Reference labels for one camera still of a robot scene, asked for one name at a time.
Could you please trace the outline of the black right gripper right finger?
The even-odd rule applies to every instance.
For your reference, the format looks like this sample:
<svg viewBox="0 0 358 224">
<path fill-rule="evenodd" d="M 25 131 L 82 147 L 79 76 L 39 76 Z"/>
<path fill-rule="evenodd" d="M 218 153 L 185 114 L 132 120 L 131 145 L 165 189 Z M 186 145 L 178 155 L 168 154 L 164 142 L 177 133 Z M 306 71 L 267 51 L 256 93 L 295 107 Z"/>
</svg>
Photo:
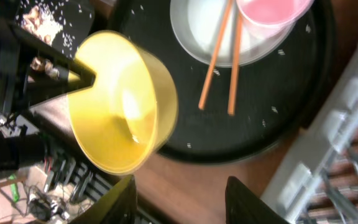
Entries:
<svg viewBox="0 0 358 224">
<path fill-rule="evenodd" d="M 234 176 L 227 179 L 225 205 L 227 224 L 288 224 Z"/>
</svg>

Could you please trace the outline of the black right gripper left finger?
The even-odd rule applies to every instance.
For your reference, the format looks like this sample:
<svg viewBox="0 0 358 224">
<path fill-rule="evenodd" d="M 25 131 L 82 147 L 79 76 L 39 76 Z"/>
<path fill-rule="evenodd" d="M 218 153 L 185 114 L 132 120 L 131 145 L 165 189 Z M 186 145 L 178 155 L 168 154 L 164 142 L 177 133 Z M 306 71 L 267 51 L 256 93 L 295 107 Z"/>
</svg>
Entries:
<svg viewBox="0 0 358 224">
<path fill-rule="evenodd" d="M 136 212 L 135 177 L 128 175 L 70 224 L 134 224 Z"/>
</svg>

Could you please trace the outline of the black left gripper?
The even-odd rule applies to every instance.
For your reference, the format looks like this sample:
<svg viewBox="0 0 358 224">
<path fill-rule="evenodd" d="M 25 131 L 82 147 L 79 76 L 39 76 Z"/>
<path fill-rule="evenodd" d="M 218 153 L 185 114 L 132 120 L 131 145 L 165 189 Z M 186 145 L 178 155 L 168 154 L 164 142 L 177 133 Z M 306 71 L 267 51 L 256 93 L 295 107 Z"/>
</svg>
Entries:
<svg viewBox="0 0 358 224">
<path fill-rule="evenodd" d="M 83 62 L 66 57 L 48 44 L 42 42 L 16 24 L 0 17 L 0 113 L 11 113 L 67 93 L 90 88 L 94 80 L 39 80 L 25 82 L 28 65 L 34 57 L 49 59 L 79 75 L 81 78 L 95 78 L 96 73 Z"/>
</svg>

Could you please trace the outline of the food leftovers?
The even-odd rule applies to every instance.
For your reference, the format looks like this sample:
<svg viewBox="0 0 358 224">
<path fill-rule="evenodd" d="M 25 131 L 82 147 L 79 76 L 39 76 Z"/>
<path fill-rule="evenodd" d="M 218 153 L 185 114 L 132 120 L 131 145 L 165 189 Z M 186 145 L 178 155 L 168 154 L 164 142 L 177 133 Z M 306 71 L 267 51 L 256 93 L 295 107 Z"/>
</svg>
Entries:
<svg viewBox="0 0 358 224">
<path fill-rule="evenodd" d="M 57 9 L 57 6 L 52 3 L 36 1 L 35 6 L 29 12 L 19 17 L 19 25 L 49 46 L 53 45 L 57 37 L 61 37 L 63 48 L 73 50 L 75 36 L 63 30 L 67 23 L 62 14 L 58 20 L 55 19 L 54 14 Z"/>
</svg>

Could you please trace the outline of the yellow bowl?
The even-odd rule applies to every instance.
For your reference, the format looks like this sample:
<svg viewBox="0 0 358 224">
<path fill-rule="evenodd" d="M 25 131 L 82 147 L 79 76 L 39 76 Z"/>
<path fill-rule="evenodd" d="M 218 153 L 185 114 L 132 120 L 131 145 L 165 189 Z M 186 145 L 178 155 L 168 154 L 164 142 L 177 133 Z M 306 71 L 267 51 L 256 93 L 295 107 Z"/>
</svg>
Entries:
<svg viewBox="0 0 358 224">
<path fill-rule="evenodd" d="M 111 30 L 90 35 L 75 57 L 95 72 L 92 87 L 67 96 L 76 141 L 100 170 L 131 174 L 175 129 L 173 78 L 155 55 Z"/>
</svg>

